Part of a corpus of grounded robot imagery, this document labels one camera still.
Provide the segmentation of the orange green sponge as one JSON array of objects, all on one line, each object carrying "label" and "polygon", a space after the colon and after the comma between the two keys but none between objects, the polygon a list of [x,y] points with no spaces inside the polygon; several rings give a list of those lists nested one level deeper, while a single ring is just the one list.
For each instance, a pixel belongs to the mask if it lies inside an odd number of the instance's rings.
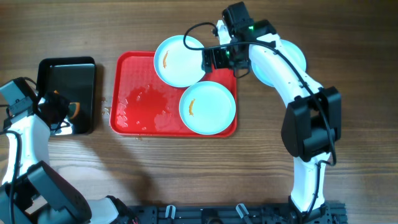
[{"label": "orange green sponge", "polygon": [[80,103],[70,101],[60,95],[57,90],[53,93],[56,96],[57,106],[60,110],[61,116],[67,117],[68,119],[75,119],[80,112]]}]

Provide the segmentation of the light blue plate top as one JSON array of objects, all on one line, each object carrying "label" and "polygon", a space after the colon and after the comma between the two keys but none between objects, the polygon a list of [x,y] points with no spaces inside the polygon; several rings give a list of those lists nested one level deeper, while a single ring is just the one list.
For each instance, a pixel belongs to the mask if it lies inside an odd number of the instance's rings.
[{"label": "light blue plate top", "polygon": [[157,76],[167,85],[176,88],[189,87],[199,82],[206,74],[202,62],[202,51],[186,48],[183,35],[165,39],[154,55]]}]

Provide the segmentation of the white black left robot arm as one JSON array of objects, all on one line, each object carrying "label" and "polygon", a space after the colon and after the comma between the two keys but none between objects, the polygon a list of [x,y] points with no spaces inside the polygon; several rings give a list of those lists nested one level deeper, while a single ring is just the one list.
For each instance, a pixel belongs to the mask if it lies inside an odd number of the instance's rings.
[{"label": "white black left robot arm", "polygon": [[49,137],[70,126],[80,115],[80,103],[58,91],[43,96],[15,78],[1,87],[7,118],[2,135],[9,140],[9,159],[1,183],[4,223],[137,223],[120,199],[86,200],[49,165]]}]

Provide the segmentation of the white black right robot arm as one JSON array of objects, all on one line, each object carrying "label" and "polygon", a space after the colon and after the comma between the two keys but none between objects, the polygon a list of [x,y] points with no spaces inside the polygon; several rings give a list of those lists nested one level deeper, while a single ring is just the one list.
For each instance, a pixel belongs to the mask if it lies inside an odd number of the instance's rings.
[{"label": "white black right robot arm", "polygon": [[286,107],[282,142],[294,158],[290,221],[325,216],[325,168],[335,166],[335,143],[341,137],[340,93],[311,78],[293,47],[283,43],[269,21],[254,21],[243,2],[228,6],[222,16],[213,29],[220,44],[203,49],[202,69],[246,69],[276,89]]}]

